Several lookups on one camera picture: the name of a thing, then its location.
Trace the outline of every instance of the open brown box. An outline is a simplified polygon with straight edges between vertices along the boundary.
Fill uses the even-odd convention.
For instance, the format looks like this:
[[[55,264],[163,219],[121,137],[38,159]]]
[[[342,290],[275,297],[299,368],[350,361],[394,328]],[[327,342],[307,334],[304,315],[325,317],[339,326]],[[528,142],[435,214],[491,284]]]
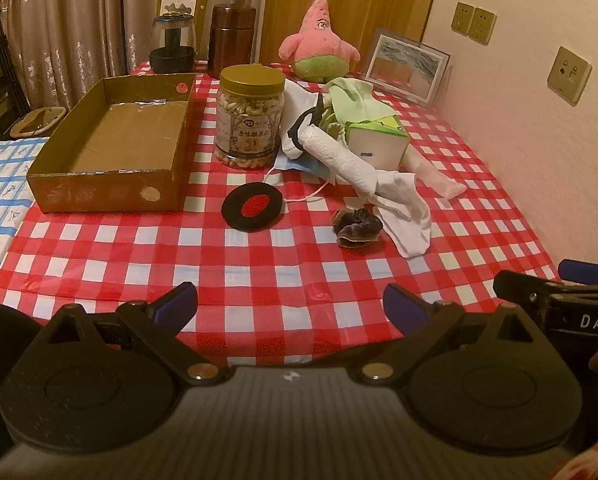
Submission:
[[[182,209],[193,98],[191,73],[99,81],[28,171],[41,211]]]

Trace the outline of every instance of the black and red disc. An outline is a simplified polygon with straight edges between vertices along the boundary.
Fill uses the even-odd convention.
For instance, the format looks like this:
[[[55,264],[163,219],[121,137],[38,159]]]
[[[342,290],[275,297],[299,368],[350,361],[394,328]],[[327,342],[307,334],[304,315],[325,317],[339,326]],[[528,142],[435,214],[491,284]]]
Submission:
[[[284,198],[274,186],[249,182],[232,190],[221,207],[221,215],[237,231],[256,231],[271,225],[281,213]]]

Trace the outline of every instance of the plastic jar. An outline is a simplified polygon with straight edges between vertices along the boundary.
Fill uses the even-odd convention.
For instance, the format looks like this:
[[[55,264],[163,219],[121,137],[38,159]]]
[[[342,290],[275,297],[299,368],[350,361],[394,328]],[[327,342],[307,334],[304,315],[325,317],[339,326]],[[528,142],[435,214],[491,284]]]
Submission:
[[[279,148],[285,75],[259,64],[221,71],[214,155],[231,168],[272,166]]]

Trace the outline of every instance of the round black cover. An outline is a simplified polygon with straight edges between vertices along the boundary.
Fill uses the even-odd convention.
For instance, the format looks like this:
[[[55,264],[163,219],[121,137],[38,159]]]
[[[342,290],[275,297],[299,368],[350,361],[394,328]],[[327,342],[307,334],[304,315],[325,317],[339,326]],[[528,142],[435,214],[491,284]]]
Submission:
[[[430,359],[412,375],[415,415],[449,443],[489,454],[554,446],[580,412],[573,379],[524,343],[467,347]]]
[[[243,216],[241,208],[247,200],[257,195],[267,195],[270,202],[258,215],[250,218]],[[223,201],[221,215],[228,225],[237,231],[255,231],[269,226],[279,216],[283,203],[283,195],[274,186],[265,182],[249,182],[229,193]]]
[[[157,362],[69,342],[49,344],[13,370],[0,389],[0,412],[16,440],[92,453],[153,431],[174,395],[170,375]]]

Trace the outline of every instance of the green plush shorts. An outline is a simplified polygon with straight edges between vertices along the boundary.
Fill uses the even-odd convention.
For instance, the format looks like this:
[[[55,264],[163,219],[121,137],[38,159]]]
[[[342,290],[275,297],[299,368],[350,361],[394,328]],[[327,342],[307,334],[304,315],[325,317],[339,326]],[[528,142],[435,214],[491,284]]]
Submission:
[[[295,62],[292,69],[297,77],[304,81],[327,83],[345,76],[350,70],[350,65],[340,57],[315,56]]]

